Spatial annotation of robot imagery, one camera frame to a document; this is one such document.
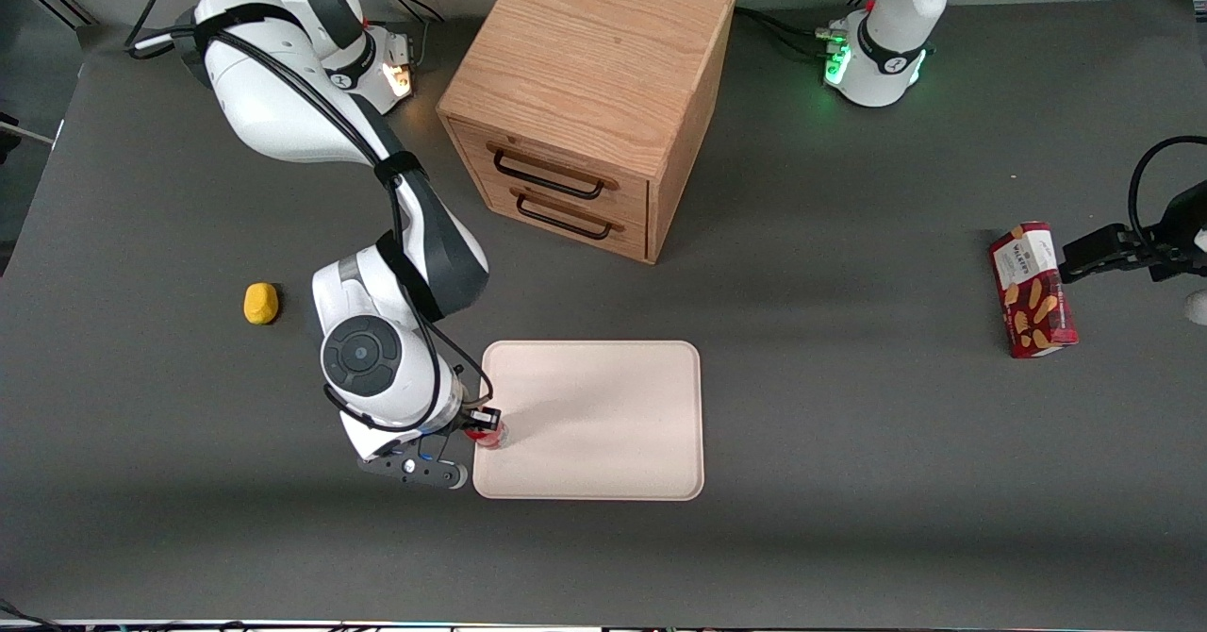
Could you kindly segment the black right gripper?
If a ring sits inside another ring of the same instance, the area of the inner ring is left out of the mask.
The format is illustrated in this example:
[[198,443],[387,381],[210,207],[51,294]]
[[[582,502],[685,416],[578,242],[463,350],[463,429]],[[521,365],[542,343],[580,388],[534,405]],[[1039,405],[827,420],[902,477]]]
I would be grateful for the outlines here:
[[449,422],[449,438],[463,431],[473,441],[491,441],[489,429],[498,429],[501,422],[502,416],[497,408],[462,405]]

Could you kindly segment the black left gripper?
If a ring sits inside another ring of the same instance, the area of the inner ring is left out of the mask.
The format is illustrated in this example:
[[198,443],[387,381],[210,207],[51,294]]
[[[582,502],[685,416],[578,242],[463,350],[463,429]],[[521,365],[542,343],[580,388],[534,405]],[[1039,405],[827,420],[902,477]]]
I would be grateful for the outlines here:
[[1189,274],[1205,277],[1206,185],[1199,182],[1172,198],[1161,220],[1135,232],[1123,224],[1095,229],[1091,240],[1065,245],[1059,267],[1061,283],[1077,283],[1095,274],[1130,271],[1138,265],[1151,281]]

